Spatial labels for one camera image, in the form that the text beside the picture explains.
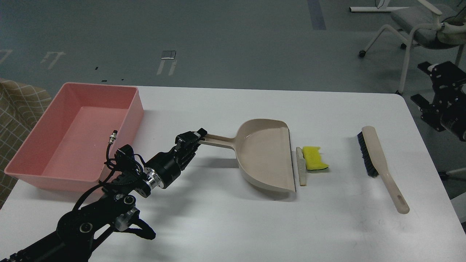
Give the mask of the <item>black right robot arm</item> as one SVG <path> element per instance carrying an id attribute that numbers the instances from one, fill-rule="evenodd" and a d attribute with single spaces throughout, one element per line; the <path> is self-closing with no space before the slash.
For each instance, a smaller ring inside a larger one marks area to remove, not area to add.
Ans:
<path id="1" fill-rule="evenodd" d="M 437 132 L 448 130 L 464 142 L 466 139 L 466 96 L 463 91 L 466 81 L 465 72 L 450 61 L 440 64 L 425 61 L 417 67 L 430 77 L 434 91 L 431 102 L 421 94 L 415 94 L 410 98 L 421 111 L 421 119 Z"/>

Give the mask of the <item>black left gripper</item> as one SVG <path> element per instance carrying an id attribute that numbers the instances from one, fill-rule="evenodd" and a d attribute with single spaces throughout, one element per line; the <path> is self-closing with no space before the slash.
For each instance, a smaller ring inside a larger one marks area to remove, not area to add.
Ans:
<path id="1" fill-rule="evenodd" d="M 200 141 L 204 141 L 207 130 L 188 131 L 176 136 L 175 151 L 159 152 L 145 163 L 145 174 L 166 189 L 177 179 L 196 155 Z"/>

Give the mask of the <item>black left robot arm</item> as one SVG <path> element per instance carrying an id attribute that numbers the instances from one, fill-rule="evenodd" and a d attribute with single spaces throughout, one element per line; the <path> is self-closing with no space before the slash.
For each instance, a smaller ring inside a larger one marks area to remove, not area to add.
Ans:
<path id="1" fill-rule="evenodd" d="M 126 144 L 109 156 L 107 147 L 105 166 L 109 175 L 88 189 L 63 215 L 56 230 L 22 249 L 5 262 L 87 262 L 93 252 L 113 233 L 134 234 L 153 240 L 156 232 L 139 215 L 137 192 L 150 196 L 158 187 L 165 189 L 177 179 L 194 158 L 205 140 L 205 129 L 179 134 L 168 152 L 159 152 L 149 161 L 136 154 Z"/>

